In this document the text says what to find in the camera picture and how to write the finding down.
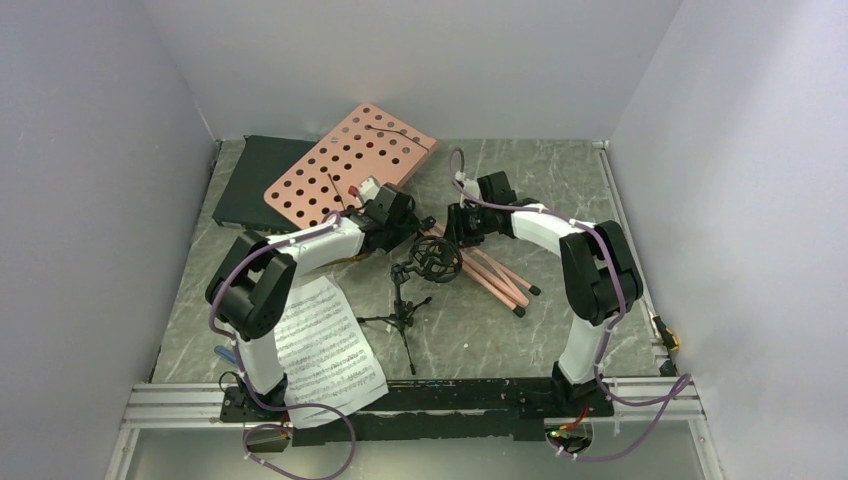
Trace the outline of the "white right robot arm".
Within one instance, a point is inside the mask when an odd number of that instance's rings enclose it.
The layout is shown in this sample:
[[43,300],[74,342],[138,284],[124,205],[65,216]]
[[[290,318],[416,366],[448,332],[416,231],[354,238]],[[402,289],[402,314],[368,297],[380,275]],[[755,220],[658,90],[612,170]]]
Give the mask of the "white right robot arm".
[[450,241],[478,246],[486,235],[499,233],[533,243],[559,259],[574,318],[552,370],[555,409],[574,415],[585,406],[610,402],[601,361],[613,329],[644,292],[622,226],[615,221],[581,222],[535,199],[521,199],[503,171],[476,180],[458,172],[452,182],[464,199],[448,208]]

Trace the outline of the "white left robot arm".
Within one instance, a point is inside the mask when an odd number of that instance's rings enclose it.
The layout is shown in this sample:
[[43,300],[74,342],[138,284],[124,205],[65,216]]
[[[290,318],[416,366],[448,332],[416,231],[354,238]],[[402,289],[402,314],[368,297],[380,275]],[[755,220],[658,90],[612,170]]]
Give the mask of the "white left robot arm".
[[331,210],[315,226],[276,240],[252,230],[236,238],[206,288],[208,325],[230,341],[237,383],[258,417],[272,420],[289,408],[273,331],[294,281],[336,260],[389,252],[435,223],[417,214],[410,195],[384,184],[363,206]]

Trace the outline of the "pink perforated music stand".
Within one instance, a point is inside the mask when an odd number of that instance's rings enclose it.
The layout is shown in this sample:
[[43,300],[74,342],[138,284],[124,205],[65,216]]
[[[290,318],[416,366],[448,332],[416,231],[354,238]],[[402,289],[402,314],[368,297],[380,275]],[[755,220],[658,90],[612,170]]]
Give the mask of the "pink perforated music stand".
[[348,194],[373,176],[404,185],[438,140],[372,103],[362,103],[333,127],[264,193],[265,202],[298,229],[314,227],[332,210],[360,204]]

